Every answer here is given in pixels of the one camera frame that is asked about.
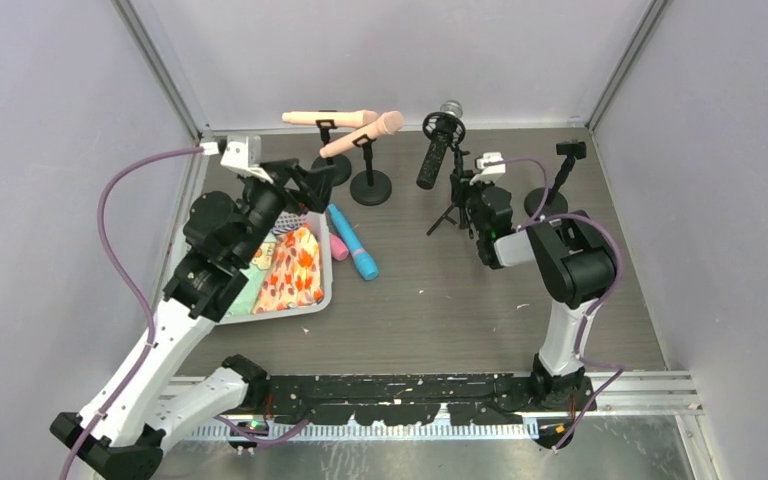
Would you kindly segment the beige microphone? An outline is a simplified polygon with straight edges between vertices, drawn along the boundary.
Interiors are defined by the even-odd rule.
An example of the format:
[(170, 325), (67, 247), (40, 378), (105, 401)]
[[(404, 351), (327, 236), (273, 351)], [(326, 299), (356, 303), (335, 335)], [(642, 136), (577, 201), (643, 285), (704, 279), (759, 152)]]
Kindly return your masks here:
[(385, 112), (372, 123), (326, 144), (319, 150), (319, 156), (333, 158), (352, 147), (361, 147), (381, 136), (395, 134), (403, 126), (404, 116), (400, 111)]
[(379, 118), (371, 110), (345, 111), (288, 111), (283, 112), (281, 120), (290, 125), (315, 126), (317, 128), (337, 129), (364, 127)]

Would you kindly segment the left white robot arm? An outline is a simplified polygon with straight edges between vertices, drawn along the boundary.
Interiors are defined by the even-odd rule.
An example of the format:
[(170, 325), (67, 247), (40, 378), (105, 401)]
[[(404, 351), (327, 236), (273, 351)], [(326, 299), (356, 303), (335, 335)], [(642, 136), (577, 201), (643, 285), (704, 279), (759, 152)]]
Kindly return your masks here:
[(247, 284), (244, 271), (280, 215), (323, 213), (330, 202), (330, 166), (308, 170), (287, 159), (236, 173), (237, 197), (211, 191), (192, 203), (182, 229), (188, 251), (160, 301), (145, 307), (146, 331), (123, 364), (87, 405), (51, 424), (71, 457), (105, 479), (148, 479), (165, 453), (208, 419), (266, 402), (267, 373), (240, 355), (173, 400), (160, 399)]

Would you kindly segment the black tripod shock mount stand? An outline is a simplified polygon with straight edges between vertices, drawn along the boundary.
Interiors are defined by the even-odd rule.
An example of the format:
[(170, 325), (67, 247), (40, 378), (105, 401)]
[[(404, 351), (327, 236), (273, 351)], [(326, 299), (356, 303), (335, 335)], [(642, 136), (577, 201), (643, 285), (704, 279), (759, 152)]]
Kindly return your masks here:
[(459, 230), (466, 230), (470, 239), (474, 238), (466, 207), (467, 185), (471, 179), (471, 173), (464, 168), (464, 156), (468, 154), (468, 151), (462, 150), (460, 144), (446, 152), (446, 154), (451, 152), (453, 155), (453, 167), (449, 173), (449, 206), (426, 231), (427, 236), (431, 236), (444, 221), (447, 221)]

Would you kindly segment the black glitter microphone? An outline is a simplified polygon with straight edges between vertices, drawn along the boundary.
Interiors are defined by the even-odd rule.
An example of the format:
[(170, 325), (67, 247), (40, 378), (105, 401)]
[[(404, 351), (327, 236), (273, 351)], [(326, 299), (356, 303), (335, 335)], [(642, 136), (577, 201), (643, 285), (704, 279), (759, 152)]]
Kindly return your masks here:
[(461, 103), (448, 100), (424, 118), (422, 131), (429, 140), (429, 146), (416, 178), (420, 189), (431, 190), (434, 187), (446, 152), (457, 147), (465, 138), (466, 127), (462, 116)]

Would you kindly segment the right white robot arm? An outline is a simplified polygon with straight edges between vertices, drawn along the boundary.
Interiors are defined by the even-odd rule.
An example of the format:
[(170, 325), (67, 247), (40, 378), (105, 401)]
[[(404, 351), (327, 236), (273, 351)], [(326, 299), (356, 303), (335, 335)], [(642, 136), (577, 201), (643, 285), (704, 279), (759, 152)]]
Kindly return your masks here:
[(569, 213), (564, 204), (548, 200), (550, 189), (532, 192), (526, 203), (528, 220), (512, 223), (512, 195), (492, 183), (467, 188), (465, 219), (477, 235), (482, 263), (491, 269), (534, 261), (552, 298), (543, 345), (530, 375), (535, 397), (544, 400), (582, 388), (583, 345), (589, 322), (623, 272), (617, 245), (583, 211)]

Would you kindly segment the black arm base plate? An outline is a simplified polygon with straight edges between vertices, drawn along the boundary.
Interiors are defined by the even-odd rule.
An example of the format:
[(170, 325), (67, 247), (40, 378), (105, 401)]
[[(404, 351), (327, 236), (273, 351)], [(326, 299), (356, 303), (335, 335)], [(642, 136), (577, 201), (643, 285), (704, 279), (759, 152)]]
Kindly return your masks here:
[(556, 412), (570, 420), (595, 392), (591, 379), (551, 392), (529, 375), (274, 375), (257, 382), (233, 414), (280, 424), (428, 425), (447, 415), (454, 426), (512, 425), (525, 413)]

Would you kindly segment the black round base clip stand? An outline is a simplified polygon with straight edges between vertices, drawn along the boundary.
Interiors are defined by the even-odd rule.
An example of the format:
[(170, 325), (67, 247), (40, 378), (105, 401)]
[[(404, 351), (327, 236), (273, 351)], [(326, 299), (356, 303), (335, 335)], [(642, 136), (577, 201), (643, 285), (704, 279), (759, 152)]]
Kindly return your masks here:
[[(331, 131), (337, 129), (336, 123), (333, 119), (320, 119), (315, 121), (315, 125), (319, 129), (322, 146), (326, 146), (331, 142)], [(318, 156), (312, 163), (313, 169), (326, 166), (333, 168), (333, 184), (335, 186), (347, 182), (352, 174), (351, 162), (344, 154), (337, 154), (329, 158)]]

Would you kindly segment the blue toy microphone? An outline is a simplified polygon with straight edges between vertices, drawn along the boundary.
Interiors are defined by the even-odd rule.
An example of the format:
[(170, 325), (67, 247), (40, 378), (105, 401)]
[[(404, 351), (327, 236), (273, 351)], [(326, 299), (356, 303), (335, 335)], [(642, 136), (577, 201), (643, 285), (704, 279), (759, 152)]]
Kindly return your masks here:
[(345, 215), (335, 204), (328, 205), (328, 213), (338, 235), (348, 248), (355, 268), (361, 278), (365, 281), (376, 279), (379, 275), (378, 265), (357, 237)]

